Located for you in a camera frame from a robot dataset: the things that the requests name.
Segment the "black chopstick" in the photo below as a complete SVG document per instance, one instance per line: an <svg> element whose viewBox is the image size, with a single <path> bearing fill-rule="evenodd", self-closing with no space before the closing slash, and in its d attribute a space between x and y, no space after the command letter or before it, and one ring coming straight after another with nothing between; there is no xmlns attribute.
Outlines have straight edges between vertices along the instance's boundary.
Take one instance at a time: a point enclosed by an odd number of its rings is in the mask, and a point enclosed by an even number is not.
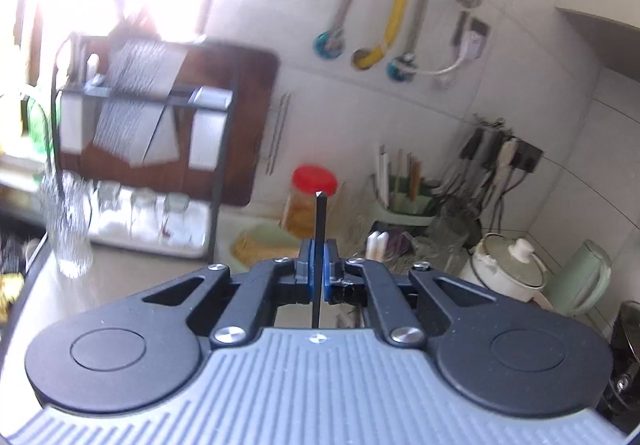
<svg viewBox="0 0 640 445"><path fill-rule="evenodd" d="M311 327L319 328L322 285L323 285L323 254L324 240L326 240L326 206L328 196L323 191L316 192L316 215L314 216L314 261L312 261L312 275L314 275L314 290L312 290Z"/></svg>

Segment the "red lid plastic jar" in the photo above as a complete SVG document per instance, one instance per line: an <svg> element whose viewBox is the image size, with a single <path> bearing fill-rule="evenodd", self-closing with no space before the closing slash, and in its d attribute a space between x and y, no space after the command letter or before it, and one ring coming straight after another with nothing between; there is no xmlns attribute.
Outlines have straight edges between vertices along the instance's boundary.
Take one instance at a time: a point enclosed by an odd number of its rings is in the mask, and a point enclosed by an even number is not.
<svg viewBox="0 0 640 445"><path fill-rule="evenodd" d="M323 166L299 165L291 176L290 190L281 218L281 227L298 239L314 235L316 196L323 192L331 198L338 189L336 175Z"/></svg>

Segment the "green utensil drainer holder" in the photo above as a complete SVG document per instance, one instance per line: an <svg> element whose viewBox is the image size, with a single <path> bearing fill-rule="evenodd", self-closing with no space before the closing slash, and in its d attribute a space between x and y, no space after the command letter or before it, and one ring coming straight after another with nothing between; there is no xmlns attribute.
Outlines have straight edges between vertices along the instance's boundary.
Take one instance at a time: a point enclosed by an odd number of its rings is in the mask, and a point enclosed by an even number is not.
<svg viewBox="0 0 640 445"><path fill-rule="evenodd" d="M401 150L395 162L393 166L384 145L374 146L373 173L363 186L363 210L373 223L426 227L433 218L430 209L435 197L423 175L423 162Z"/></svg>

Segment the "white rice cooker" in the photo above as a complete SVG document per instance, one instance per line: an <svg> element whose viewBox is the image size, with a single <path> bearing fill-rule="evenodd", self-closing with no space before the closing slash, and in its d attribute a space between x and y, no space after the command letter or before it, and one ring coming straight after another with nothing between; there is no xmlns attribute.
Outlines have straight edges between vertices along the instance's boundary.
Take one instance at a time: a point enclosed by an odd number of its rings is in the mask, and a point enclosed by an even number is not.
<svg viewBox="0 0 640 445"><path fill-rule="evenodd" d="M477 243L458 277L498 295L534 303L548 311L553 309L542 294L548 269L525 238L487 234Z"/></svg>

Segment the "white tray under glasses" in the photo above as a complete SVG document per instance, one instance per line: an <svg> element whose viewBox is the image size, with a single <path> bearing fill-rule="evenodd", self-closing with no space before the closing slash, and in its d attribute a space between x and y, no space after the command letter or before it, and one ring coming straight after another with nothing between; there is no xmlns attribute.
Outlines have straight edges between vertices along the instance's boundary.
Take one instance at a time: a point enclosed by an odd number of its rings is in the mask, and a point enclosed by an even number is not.
<svg viewBox="0 0 640 445"><path fill-rule="evenodd" d="M100 182L91 193L89 237L102 246L198 259L210 238L209 204L181 192L160 194Z"/></svg>

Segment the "brown wooden cutting board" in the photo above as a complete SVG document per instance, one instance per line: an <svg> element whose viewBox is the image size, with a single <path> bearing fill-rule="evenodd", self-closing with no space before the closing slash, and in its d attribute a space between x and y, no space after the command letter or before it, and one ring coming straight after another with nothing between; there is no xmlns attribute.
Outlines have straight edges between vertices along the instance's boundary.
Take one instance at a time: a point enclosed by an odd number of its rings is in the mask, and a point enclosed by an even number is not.
<svg viewBox="0 0 640 445"><path fill-rule="evenodd" d="M186 46L177 75L178 159L134 165L96 144L64 149L60 165L90 179L183 192L226 205L250 202L280 58L265 50L205 40Z"/></svg>

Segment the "hanging knives rack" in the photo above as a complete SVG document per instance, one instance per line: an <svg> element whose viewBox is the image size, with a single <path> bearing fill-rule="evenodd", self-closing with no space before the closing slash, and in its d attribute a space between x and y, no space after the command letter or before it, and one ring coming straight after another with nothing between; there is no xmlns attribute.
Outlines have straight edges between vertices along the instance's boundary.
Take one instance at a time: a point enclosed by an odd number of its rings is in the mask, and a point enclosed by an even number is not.
<svg viewBox="0 0 640 445"><path fill-rule="evenodd" d="M438 205L468 228L470 246L501 231L506 197L534 173L543 154L516 136L505 119L473 116L472 130L454 150L436 192Z"/></svg>

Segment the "clear glass vase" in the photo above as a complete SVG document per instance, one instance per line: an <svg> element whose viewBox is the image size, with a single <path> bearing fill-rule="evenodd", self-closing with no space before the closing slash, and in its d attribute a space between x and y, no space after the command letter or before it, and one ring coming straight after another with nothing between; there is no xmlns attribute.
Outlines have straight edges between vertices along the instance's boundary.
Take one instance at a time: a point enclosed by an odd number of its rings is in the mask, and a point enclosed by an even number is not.
<svg viewBox="0 0 640 445"><path fill-rule="evenodd" d="M41 179L39 199L58 270L70 279L87 274L93 263L88 183L71 171L46 174Z"/></svg>

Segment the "green electric kettle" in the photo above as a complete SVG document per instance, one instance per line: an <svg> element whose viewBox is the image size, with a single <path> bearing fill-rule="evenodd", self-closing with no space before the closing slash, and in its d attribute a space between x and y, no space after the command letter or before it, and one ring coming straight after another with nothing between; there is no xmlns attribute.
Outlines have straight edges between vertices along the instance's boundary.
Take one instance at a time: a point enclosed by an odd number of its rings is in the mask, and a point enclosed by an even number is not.
<svg viewBox="0 0 640 445"><path fill-rule="evenodd" d="M582 315L602 298L611 275L611 257L597 243L586 239L565 266L548 279L542 294L556 313Z"/></svg>

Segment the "black metal shelf rack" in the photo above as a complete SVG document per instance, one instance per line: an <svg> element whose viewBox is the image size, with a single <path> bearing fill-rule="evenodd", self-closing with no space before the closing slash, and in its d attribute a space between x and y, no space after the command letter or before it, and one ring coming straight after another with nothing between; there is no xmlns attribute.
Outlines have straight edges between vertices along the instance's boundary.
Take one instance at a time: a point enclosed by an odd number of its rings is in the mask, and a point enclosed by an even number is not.
<svg viewBox="0 0 640 445"><path fill-rule="evenodd" d="M169 107L177 102L176 79L188 44L72 36L68 73L65 78L52 78L55 170L70 171L60 165L64 149L80 153L92 142L134 165L177 160L176 122ZM215 253L221 202L200 201L210 209L205 254L210 259Z"/></svg>

